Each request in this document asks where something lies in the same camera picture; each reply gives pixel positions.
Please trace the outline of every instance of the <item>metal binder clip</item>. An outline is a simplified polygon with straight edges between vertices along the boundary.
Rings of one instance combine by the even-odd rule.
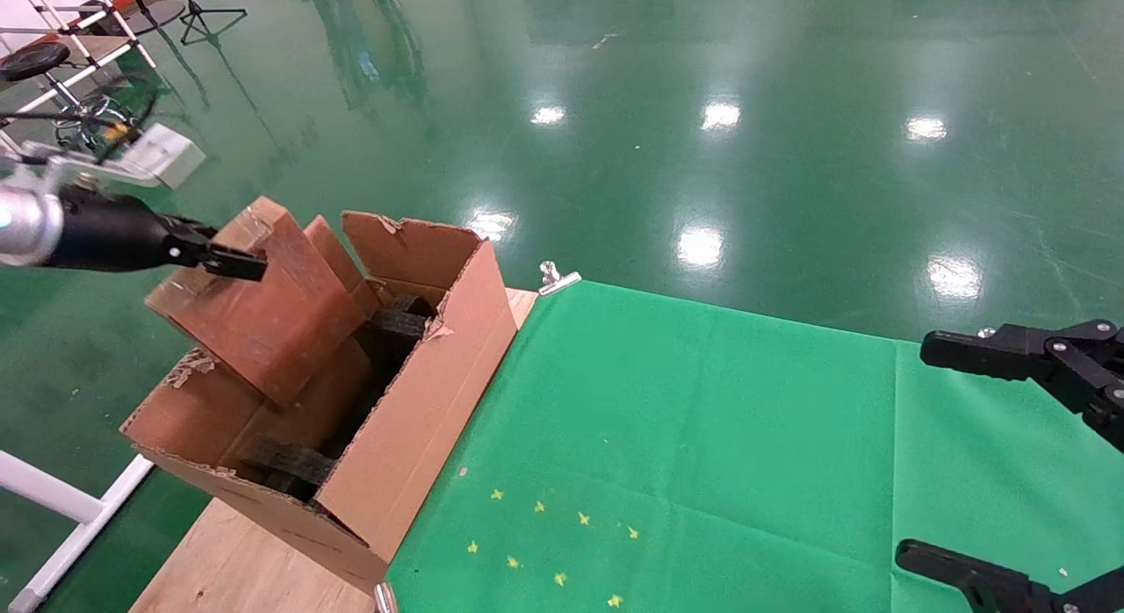
[[[571,286],[573,283],[578,283],[579,281],[581,281],[581,276],[578,274],[577,272],[572,272],[566,274],[565,277],[562,277],[559,273],[558,265],[554,265],[554,262],[551,261],[546,261],[543,262],[542,264],[538,264],[538,270],[543,271],[543,286],[542,288],[538,289],[538,294],[544,297],[550,295],[551,292],[558,292],[559,290],[562,290],[566,286]]]

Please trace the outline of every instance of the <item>green cloth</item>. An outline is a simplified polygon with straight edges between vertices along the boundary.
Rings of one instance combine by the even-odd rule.
[[[1032,384],[917,353],[588,281],[540,299],[395,559],[399,605],[967,613],[899,540],[1055,591],[1124,565],[1124,456]]]

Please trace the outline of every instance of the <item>white wall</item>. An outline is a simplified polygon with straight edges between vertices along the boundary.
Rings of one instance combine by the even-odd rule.
[[[79,6],[89,0],[47,0],[51,4]],[[74,20],[79,16],[75,12],[62,13],[67,20]],[[0,0],[0,27],[35,27],[44,28],[44,21],[31,9],[27,0]],[[0,56],[7,55],[24,45],[28,45],[43,37],[40,34],[0,34]]]

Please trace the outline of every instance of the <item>open cardboard box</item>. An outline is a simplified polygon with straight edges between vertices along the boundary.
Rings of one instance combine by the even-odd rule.
[[[262,251],[261,283],[182,269],[147,304],[194,339],[121,426],[198,486],[368,593],[382,580],[515,336],[489,241],[470,231],[345,213],[368,277],[323,218],[301,231],[266,198],[216,242]],[[353,334],[395,296],[437,316],[312,501],[261,485],[241,453],[257,436],[316,448],[371,379]]]

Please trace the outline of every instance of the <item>green epoxy floor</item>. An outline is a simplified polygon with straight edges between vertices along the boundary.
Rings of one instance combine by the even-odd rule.
[[[473,225],[515,287],[553,259],[896,339],[1124,319],[1124,0],[199,1],[250,17],[183,65],[144,37],[209,155],[158,209]],[[165,273],[3,271],[0,448],[109,485],[189,346]],[[205,504],[157,474],[46,610],[127,610]],[[0,600],[69,530],[0,495]]]

